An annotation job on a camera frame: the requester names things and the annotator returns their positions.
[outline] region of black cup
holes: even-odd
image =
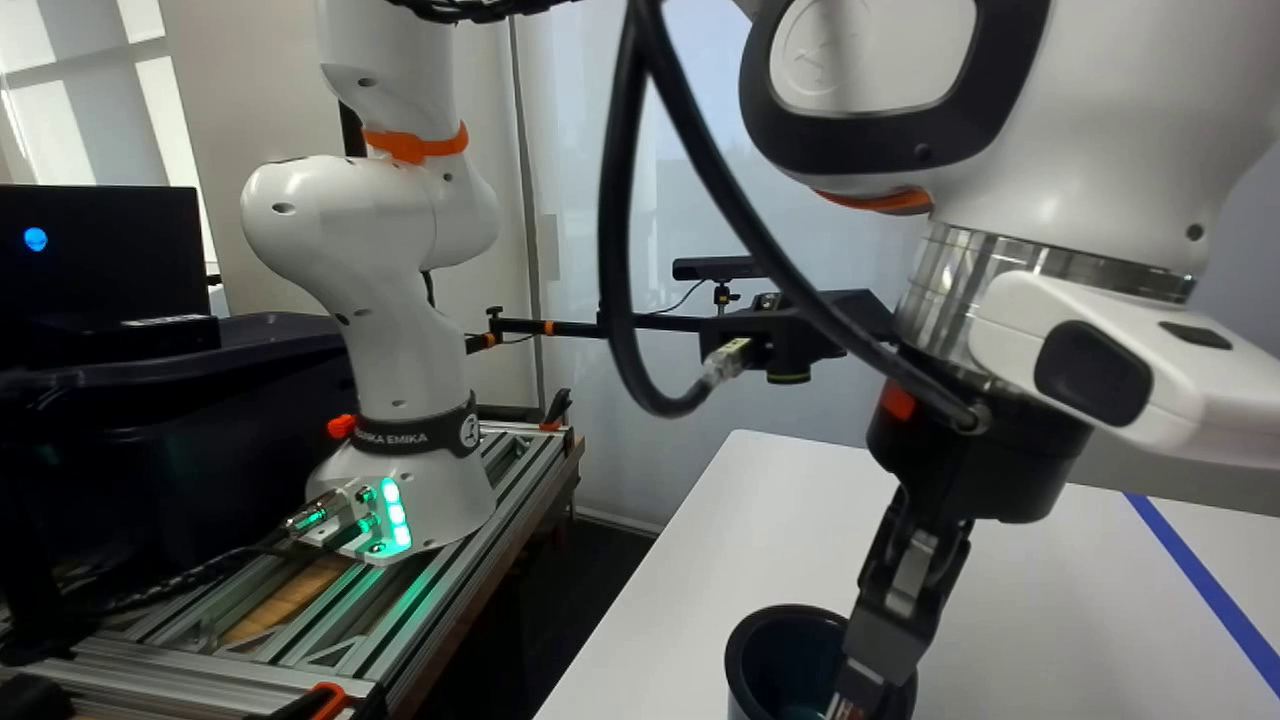
[[[782,605],[742,619],[724,650],[731,720],[826,720],[844,665],[847,619],[826,609]],[[918,680],[880,720],[908,720]]]

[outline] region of metal rod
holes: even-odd
[[[527,153],[527,116],[524,116],[524,82],[521,82],[521,33],[518,16],[510,19],[510,66],[512,66],[512,105],[518,105],[518,171],[521,171],[521,226],[527,251],[527,313],[543,315],[543,262],[538,250],[538,197],[533,197],[533,153]],[[533,378],[538,378],[538,409],[550,414],[550,355],[543,341],[533,341]]]
[[[704,333],[712,330],[716,315],[636,315],[636,330],[648,333]],[[524,321],[524,315],[498,315],[492,333],[506,335],[596,335],[606,341],[610,333],[599,324],[579,324],[579,321]]]

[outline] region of white wall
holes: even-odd
[[[1204,272],[1198,309],[1215,313],[1268,352],[1280,352],[1280,146],[1224,203],[1221,258]]]
[[[312,0],[164,0],[164,19],[232,313],[321,313],[252,258],[236,208],[246,181],[266,160],[341,153],[335,100],[321,84]],[[487,305],[527,313],[510,44],[502,33],[465,29],[469,48],[458,82],[471,128],[471,160],[498,185],[506,208],[506,242],[436,280],[445,315],[469,330],[484,330]],[[527,406],[533,355],[527,349],[480,355],[471,381],[487,406]]]
[[[596,171],[621,10],[621,0],[591,0],[521,23],[551,315],[596,315]],[[769,169],[742,128],[735,105],[749,23],[722,0],[681,0],[667,16],[722,146],[802,267],[828,288],[880,288],[892,300],[926,226],[832,208]],[[672,258],[742,258],[731,227],[677,150],[658,98],[645,116],[634,227],[636,309],[666,309],[685,291],[685,284],[672,284]],[[826,365],[806,387],[742,381],[688,422],[654,422],[621,387],[606,345],[558,341],[550,370],[551,383],[576,393],[576,422],[589,432],[579,505],[648,527],[681,508],[731,430],[863,445],[867,409],[880,393],[880,378],[842,362]],[[648,335],[648,370],[666,387],[685,387],[695,371],[692,341]]]
[[[34,185],[34,164],[21,160],[8,116],[0,111],[0,185]]]
[[[0,10],[0,153],[39,185],[169,185],[142,66],[164,56],[157,5],[8,0]]]

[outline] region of black cable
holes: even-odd
[[[695,381],[685,397],[666,397],[639,355],[636,309],[634,309],[634,181],[636,181],[636,146],[645,116],[645,66],[639,66],[639,16],[628,10],[610,124],[606,124],[606,160],[599,160],[599,330],[610,335],[613,365],[634,393],[634,400],[654,416],[688,416],[712,387]]]
[[[335,111],[341,111],[341,128],[344,128],[344,155],[369,155],[363,124],[354,111],[354,105],[335,105]]]
[[[672,315],[677,309],[685,309],[692,300],[692,291],[699,291],[707,280],[695,280],[677,305],[645,313],[645,315]]]
[[[685,150],[712,192],[716,208],[724,219],[735,227],[742,246],[763,263],[769,280],[806,313],[806,321],[826,333],[838,349],[862,355],[878,371],[901,381],[911,397],[946,414],[955,430],[983,430],[988,414],[983,406],[962,400],[951,387],[908,365],[897,349],[884,349],[867,330],[847,321],[842,309],[832,309],[807,278],[789,262],[782,242],[769,234],[759,213],[751,208],[749,192],[735,185],[735,175],[724,164],[724,153],[716,137],[707,132],[707,119],[688,90],[681,53],[667,36],[667,19],[661,14],[661,0],[634,0],[628,5],[628,23],[639,19],[639,53],[645,53],[645,72],[658,84]]]
[[[436,278],[433,278],[433,272],[423,272],[423,284],[429,284],[429,305],[436,309]]]
[[[502,23],[510,16],[550,14],[550,10],[558,10],[565,0],[392,0],[392,5],[405,5],[420,19],[433,19],[433,23],[459,23],[459,19]]]

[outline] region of white table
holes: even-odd
[[[599,619],[543,720],[724,720],[724,642],[763,605],[855,600],[892,496],[867,453],[735,432]],[[1280,520],[1158,505],[1280,642]],[[1275,720],[1280,702],[1121,493],[975,531],[918,720]]]

